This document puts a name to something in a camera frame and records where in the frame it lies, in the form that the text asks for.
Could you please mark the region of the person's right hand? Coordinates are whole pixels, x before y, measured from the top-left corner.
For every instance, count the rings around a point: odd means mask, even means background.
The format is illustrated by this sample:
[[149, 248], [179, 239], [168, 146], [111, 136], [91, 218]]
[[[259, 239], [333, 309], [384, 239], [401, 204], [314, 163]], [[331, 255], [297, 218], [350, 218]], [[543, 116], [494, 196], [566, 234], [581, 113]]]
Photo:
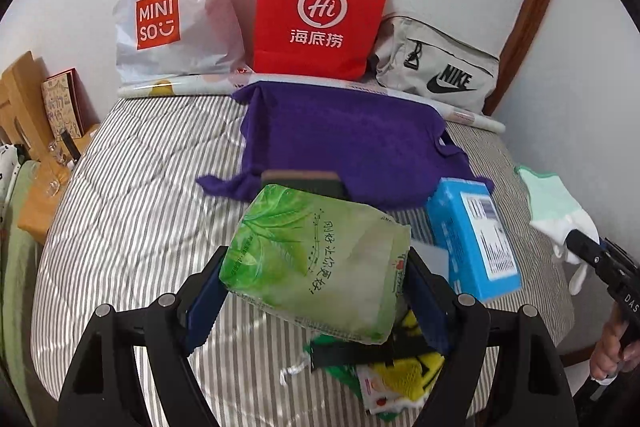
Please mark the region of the person's right hand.
[[626, 348], [620, 343], [627, 327], [628, 323], [616, 313], [604, 324], [589, 361], [590, 376], [596, 381], [604, 381], [620, 372], [631, 372], [639, 365], [638, 341]]

